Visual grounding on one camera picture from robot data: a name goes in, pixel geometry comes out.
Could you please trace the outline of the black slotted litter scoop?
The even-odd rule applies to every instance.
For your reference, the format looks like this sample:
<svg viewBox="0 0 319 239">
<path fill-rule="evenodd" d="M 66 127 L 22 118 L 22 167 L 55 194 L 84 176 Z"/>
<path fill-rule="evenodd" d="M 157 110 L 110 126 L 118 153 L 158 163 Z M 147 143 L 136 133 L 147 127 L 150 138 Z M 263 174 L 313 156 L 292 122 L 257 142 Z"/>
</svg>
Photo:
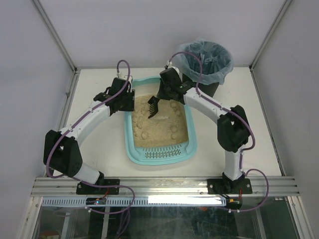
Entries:
<svg viewBox="0 0 319 239">
<path fill-rule="evenodd" d="M 155 96 L 152 96 L 148 100 L 148 104 L 150 106 L 150 108 L 149 108 L 150 115 L 148 116 L 149 119 L 154 117 L 158 113 L 158 111 L 159 111 L 159 108 L 158 108 L 159 101 L 160 101 L 160 99 L 155 97 Z"/>
</svg>

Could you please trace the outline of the black trash bin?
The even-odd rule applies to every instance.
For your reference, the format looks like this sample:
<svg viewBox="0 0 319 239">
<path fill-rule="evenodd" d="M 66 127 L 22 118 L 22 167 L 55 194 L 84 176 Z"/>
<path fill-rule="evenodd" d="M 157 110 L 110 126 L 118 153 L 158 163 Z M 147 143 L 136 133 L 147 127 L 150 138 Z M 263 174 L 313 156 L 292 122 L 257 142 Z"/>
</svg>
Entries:
<svg viewBox="0 0 319 239">
<path fill-rule="evenodd" d="M 205 82 L 205 84 L 200 83 L 199 88 L 207 95 L 213 97 L 219 86 L 219 80 L 217 80 L 217 82 L 212 82 L 210 77 L 209 79 L 204 80 L 204 75 L 211 75 L 219 71 L 220 67 L 216 61 L 218 61 L 218 56 L 222 51 L 222 46 L 210 41 L 199 41 L 195 43 L 182 44 L 180 50 L 194 54 L 201 61 L 203 73 L 202 82 Z M 194 57 L 189 54 L 184 54 L 184 58 L 187 61 L 186 67 L 194 72 L 200 72 L 199 63 Z M 183 69 L 182 81 L 190 80 L 197 81 L 197 77 L 191 77 L 190 73 Z"/>
</svg>

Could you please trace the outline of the translucent blue bin liner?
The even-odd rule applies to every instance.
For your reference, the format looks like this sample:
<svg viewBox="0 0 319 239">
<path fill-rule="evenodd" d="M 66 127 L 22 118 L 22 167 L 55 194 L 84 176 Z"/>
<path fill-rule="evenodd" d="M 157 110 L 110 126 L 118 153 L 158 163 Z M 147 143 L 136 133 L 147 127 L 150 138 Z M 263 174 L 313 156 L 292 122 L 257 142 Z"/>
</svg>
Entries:
<svg viewBox="0 0 319 239">
<path fill-rule="evenodd" d="M 234 68 L 234 59 L 225 47 L 202 38 L 181 44 L 176 51 L 183 53 L 173 57 L 173 66 L 194 81 L 202 72 L 200 83 L 204 85 L 224 84 L 226 75 Z"/>
</svg>

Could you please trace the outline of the teal plastic litter box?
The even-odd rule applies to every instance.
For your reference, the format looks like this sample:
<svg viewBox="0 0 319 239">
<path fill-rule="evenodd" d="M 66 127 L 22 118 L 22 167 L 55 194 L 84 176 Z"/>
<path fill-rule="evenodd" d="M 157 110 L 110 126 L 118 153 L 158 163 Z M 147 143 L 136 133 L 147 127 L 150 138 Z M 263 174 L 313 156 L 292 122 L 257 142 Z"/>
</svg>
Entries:
<svg viewBox="0 0 319 239">
<path fill-rule="evenodd" d="M 161 100 L 159 112 L 149 117 L 148 100 L 160 86 L 159 77 L 133 80 L 135 110 L 124 114 L 126 151 L 139 165 L 158 166 L 186 161 L 197 150 L 191 110 L 174 101 Z"/>
</svg>

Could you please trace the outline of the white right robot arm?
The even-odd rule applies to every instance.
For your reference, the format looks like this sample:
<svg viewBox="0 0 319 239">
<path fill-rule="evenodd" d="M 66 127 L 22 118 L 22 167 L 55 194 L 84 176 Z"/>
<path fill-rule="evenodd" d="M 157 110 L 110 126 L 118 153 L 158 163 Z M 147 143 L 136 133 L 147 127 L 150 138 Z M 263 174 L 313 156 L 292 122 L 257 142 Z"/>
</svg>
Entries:
<svg viewBox="0 0 319 239">
<path fill-rule="evenodd" d="M 157 98 L 174 100 L 192 107 L 217 125 L 217 141 L 225 150 L 224 177 L 236 181 L 243 177 L 242 150 L 252 136 L 244 109 L 237 105 L 225 107 L 203 93 L 192 80 L 183 82 L 176 69 L 160 72 Z"/>
</svg>

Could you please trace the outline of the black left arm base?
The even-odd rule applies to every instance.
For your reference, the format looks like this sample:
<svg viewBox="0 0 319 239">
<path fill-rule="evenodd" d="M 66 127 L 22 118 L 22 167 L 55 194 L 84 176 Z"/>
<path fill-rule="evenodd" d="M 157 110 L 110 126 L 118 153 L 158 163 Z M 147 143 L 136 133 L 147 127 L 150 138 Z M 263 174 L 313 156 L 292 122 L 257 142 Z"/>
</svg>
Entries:
<svg viewBox="0 0 319 239">
<path fill-rule="evenodd" d="M 98 187 L 89 186 L 84 183 L 78 183 L 76 188 L 77 195 L 118 195 L 120 179 L 103 179 Z"/>
</svg>

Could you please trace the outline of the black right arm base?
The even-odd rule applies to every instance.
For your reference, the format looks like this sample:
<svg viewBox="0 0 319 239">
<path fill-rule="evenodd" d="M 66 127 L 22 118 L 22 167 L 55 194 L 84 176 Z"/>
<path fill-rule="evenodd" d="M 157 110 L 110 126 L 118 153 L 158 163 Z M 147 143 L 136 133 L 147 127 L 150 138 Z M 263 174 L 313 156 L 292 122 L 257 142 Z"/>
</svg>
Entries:
<svg viewBox="0 0 319 239">
<path fill-rule="evenodd" d="M 231 181 L 223 178 L 207 179 L 208 194 L 252 194 L 251 182 L 248 178 Z"/>
</svg>

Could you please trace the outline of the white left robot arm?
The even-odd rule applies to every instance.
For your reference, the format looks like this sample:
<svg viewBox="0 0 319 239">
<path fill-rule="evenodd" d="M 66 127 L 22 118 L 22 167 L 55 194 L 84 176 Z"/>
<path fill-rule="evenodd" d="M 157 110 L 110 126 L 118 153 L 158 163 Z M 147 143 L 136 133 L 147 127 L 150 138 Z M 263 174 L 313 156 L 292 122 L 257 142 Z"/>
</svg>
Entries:
<svg viewBox="0 0 319 239">
<path fill-rule="evenodd" d="M 115 77 L 112 85 L 97 94 L 85 112 L 70 125 L 50 130 L 45 136 L 43 163 L 61 176 L 101 187 L 104 174 L 83 162 L 80 146 L 86 137 L 116 112 L 134 111 L 135 90 L 129 80 Z"/>
</svg>

